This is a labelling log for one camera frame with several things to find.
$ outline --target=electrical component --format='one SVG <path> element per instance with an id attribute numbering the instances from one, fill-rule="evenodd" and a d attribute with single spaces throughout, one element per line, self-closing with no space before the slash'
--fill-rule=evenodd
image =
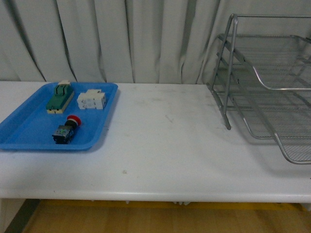
<path id="1" fill-rule="evenodd" d="M 52 135 L 56 144 L 68 144 L 72 140 L 77 127 L 80 125 L 81 120 L 79 117 L 69 115 L 65 125 L 59 125 Z"/>
<path id="2" fill-rule="evenodd" d="M 80 109 L 103 109 L 106 105 L 106 96 L 100 89 L 89 89 L 86 93 L 80 93 L 77 102 Z"/>
<path id="3" fill-rule="evenodd" d="M 69 81 L 61 81 L 54 88 L 54 95 L 46 105 L 46 110 L 50 114 L 61 114 L 67 108 L 71 99 L 74 96 L 74 91 L 70 86 Z"/>

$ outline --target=metal frame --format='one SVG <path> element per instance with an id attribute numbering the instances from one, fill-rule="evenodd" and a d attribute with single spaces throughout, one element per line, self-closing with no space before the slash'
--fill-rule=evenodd
<path id="1" fill-rule="evenodd" d="M 279 134 L 276 132 L 275 128 L 273 127 L 273 125 L 270 123 L 270 121 L 267 119 L 267 117 L 265 116 L 265 114 L 262 112 L 262 110 L 260 109 L 260 107 L 256 104 L 256 101 L 253 99 L 253 97 L 249 94 L 247 88 L 243 87 L 242 85 L 238 84 L 239 90 L 240 92 L 245 96 L 245 98 L 247 98 L 248 102 L 250 103 L 250 106 L 252 108 L 252 110 L 257 114 L 258 118 L 260 119 L 260 121 L 263 123 L 263 125 L 265 126 L 267 132 L 271 135 L 271 137 L 257 137 L 256 135 L 253 134 L 251 127 L 249 126 L 241 107 L 235 102 L 234 97 L 232 96 L 233 93 L 230 92 L 230 88 L 231 88 L 231 82 L 235 82 L 238 83 L 236 81 L 236 79 L 234 78 L 234 74 L 233 74 L 233 59 L 234 57 L 236 59 L 238 59 L 238 61 L 249 71 L 251 71 L 257 78 L 259 84 L 267 89 L 267 90 L 271 90 L 271 91 L 290 91 L 293 92 L 294 91 L 311 91 L 311 86 L 307 85 L 307 87 L 302 87 L 302 88 L 296 88 L 296 87 L 281 87 L 281 88 L 272 88 L 267 86 L 258 70 L 256 69 L 256 67 L 249 61 L 247 60 L 247 58 L 244 57 L 244 55 L 239 52 L 238 49 L 236 49 L 235 44 L 236 44 L 236 38 L 238 36 L 237 34 L 237 29 L 238 29 L 238 20 L 240 17 L 255 17 L 255 18 L 311 18 L 311 16 L 278 16 L 278 15 L 272 15 L 272 16 L 267 16 L 267 15 L 237 15 L 237 14 L 232 14 L 229 17 L 228 23 L 227 23 L 227 27 L 225 30 L 225 33 L 222 35 L 219 35 L 219 39 L 222 40 L 222 44 L 221 44 L 221 48 L 218 55 L 218 59 L 217 59 L 217 63 L 216 63 L 216 68 L 214 69 L 214 73 L 213 73 L 213 77 L 211 79 L 211 83 L 207 83 L 207 86 L 209 88 L 209 90 L 211 91 L 211 93 L 213 94 L 220 112 L 224 118 L 225 121 L 225 125 L 227 127 L 228 130 L 231 129 L 231 125 L 229 123 L 228 117 L 227 117 L 227 110 L 228 108 L 230 108 L 231 106 L 228 106 L 228 100 L 230 99 L 231 102 L 233 103 L 234 107 L 236 108 L 236 110 L 239 112 L 239 114 L 241 115 L 241 117 L 243 118 L 246 127 L 248 129 L 248 131 L 251 133 L 251 135 L 255 138 L 260 138 L 260 139 L 266 139 L 266 138 L 273 138 L 275 140 L 275 142 L 278 144 L 278 146 L 280 147 L 280 150 L 283 154 L 283 156 L 285 157 L 286 160 L 288 160 L 291 163 L 294 164 L 311 164 L 311 159 L 309 160 L 295 160 L 292 159 L 286 152 L 286 150 L 284 149 L 284 146 L 282 144 L 282 141 L 279 137 Z M 302 41 L 305 41 L 307 43 L 311 44 L 311 40 L 308 38 L 302 38 L 299 36 L 292 36 L 292 37 L 296 37 Z M 224 54 L 224 50 L 225 48 L 228 49 L 229 51 L 229 61 L 228 63 L 224 60 L 223 58 L 223 54 Z M 225 67 L 227 68 L 227 75 L 225 80 L 222 80 L 222 84 L 223 84 L 223 88 L 224 88 L 224 99 L 223 101 L 221 100 L 221 98 L 219 97 L 220 92 L 217 92 L 214 89 L 215 86 L 215 82 L 216 82 L 216 78 L 218 77 L 218 72 L 220 69 L 220 64 L 223 63 L 225 65 Z M 307 100 L 304 100 L 302 96 L 300 95 L 296 95 L 297 98 L 302 99 L 302 101 L 304 103 L 309 103 Z"/>

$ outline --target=tray rim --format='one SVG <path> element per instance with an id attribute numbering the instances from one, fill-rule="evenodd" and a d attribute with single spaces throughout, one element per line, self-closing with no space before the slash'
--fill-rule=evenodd
<path id="1" fill-rule="evenodd" d="M 0 133 L 1 133 L 1 126 L 8 123 L 12 117 L 17 116 L 20 111 L 25 108 L 29 101 L 35 99 L 39 93 L 48 86 L 54 86 L 57 85 L 58 82 L 53 83 L 47 83 L 41 86 L 39 89 L 37 89 L 33 94 L 31 94 L 19 107 L 17 107 L 6 119 L 4 119 L 2 122 L 0 122 Z M 116 96 L 118 85 L 115 83 L 86 83 L 86 82 L 75 82 L 71 83 L 72 85 L 76 84 L 91 84 L 91 85 L 109 85 L 112 87 L 112 91 L 110 93 L 110 97 L 108 102 L 106 103 L 105 109 L 108 109 L 106 112 L 103 112 L 103 115 L 106 115 L 103 117 L 103 120 L 100 121 L 96 131 L 94 132 L 94 136 L 92 139 L 84 144 L 29 144 L 29 143 L 0 143 L 0 150 L 41 150 L 41 151 L 76 151 L 76 150 L 88 150 L 90 149 L 101 137 L 102 131 L 104 129 L 104 125 L 106 123 L 107 117 L 110 113 L 111 106 L 113 104 L 114 98 Z"/>

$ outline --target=green electrical component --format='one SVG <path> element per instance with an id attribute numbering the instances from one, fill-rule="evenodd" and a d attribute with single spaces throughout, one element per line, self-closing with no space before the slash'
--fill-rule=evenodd
<path id="1" fill-rule="evenodd" d="M 46 105 L 46 109 L 50 114 L 61 114 L 67 108 L 74 91 L 70 86 L 70 82 L 62 81 L 54 88 L 54 95 Z"/>

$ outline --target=white curtain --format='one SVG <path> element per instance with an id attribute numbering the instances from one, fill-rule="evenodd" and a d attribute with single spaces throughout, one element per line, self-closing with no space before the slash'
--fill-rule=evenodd
<path id="1" fill-rule="evenodd" d="M 311 15 L 311 3 L 0 0 L 0 80 L 206 83 L 231 13 Z M 310 31 L 310 20 L 239 23 L 239 33 Z"/>

